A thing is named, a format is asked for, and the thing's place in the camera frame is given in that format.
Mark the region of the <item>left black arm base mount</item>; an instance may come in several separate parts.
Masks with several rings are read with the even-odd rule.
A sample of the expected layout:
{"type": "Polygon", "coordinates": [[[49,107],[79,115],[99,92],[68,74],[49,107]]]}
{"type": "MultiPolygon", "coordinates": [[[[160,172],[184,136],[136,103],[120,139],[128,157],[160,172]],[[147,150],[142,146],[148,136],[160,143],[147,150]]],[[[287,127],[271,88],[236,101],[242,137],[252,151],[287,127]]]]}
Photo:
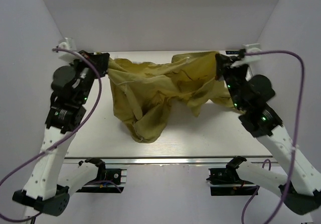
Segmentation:
{"type": "Polygon", "coordinates": [[[127,169],[107,167],[99,158],[88,158],[79,161],[78,166],[84,163],[93,164],[98,168],[97,177],[77,190],[79,193],[122,193],[127,179],[127,169]]]}

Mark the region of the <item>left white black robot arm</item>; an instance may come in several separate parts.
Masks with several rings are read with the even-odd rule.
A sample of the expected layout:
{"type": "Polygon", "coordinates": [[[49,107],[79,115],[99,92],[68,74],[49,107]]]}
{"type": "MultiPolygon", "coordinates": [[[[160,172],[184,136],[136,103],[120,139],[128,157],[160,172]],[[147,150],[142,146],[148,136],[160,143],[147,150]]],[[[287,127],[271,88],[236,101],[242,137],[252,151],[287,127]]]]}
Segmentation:
{"type": "Polygon", "coordinates": [[[14,192],[13,201],[40,213],[59,216],[70,197],[86,184],[101,183],[106,177],[105,163],[99,158],[81,161],[66,177],[59,177],[67,150],[76,132],[91,117],[84,104],[95,80],[108,71],[109,53],[72,53],[74,60],[53,73],[50,110],[40,155],[23,189],[14,192]]]}

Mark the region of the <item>olive green hooded jacket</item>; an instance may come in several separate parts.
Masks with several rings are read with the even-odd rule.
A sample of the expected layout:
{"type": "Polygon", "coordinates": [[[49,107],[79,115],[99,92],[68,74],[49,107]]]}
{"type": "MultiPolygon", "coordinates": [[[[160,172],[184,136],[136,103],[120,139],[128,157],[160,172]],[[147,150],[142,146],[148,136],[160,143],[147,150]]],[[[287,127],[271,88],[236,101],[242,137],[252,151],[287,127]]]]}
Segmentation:
{"type": "Polygon", "coordinates": [[[216,54],[178,54],[166,64],[110,59],[114,116],[136,142],[152,143],[165,129],[174,100],[184,103],[196,117],[209,100],[233,108],[225,83],[216,79],[216,54]]]}

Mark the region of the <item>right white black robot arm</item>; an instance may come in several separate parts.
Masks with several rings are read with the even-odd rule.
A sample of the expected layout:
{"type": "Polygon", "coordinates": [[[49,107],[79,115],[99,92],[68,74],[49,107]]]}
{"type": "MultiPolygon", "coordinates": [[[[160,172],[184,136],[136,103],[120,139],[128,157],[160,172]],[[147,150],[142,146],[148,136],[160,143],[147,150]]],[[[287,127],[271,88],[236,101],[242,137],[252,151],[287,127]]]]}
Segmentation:
{"type": "Polygon", "coordinates": [[[248,64],[234,66],[242,56],[215,55],[217,79],[223,79],[236,109],[244,113],[239,116],[242,126],[258,140],[279,163],[288,175],[262,169],[244,157],[234,157],[226,165],[227,179],[232,183],[249,181],[275,195],[282,197],[292,212],[304,215],[320,207],[320,173],[311,165],[300,150],[291,161],[293,141],[283,121],[268,105],[275,96],[270,80],[264,75],[246,79],[248,64]]]}

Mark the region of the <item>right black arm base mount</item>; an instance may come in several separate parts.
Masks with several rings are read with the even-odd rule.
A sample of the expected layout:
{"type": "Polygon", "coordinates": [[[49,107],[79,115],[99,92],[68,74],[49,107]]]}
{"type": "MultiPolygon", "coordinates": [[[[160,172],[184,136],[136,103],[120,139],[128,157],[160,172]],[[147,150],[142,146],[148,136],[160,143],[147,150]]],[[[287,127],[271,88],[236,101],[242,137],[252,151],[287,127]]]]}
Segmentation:
{"type": "Polygon", "coordinates": [[[247,159],[234,157],[224,168],[210,168],[206,181],[210,185],[212,196],[251,196],[255,193],[256,185],[240,179],[236,169],[247,159]]]}

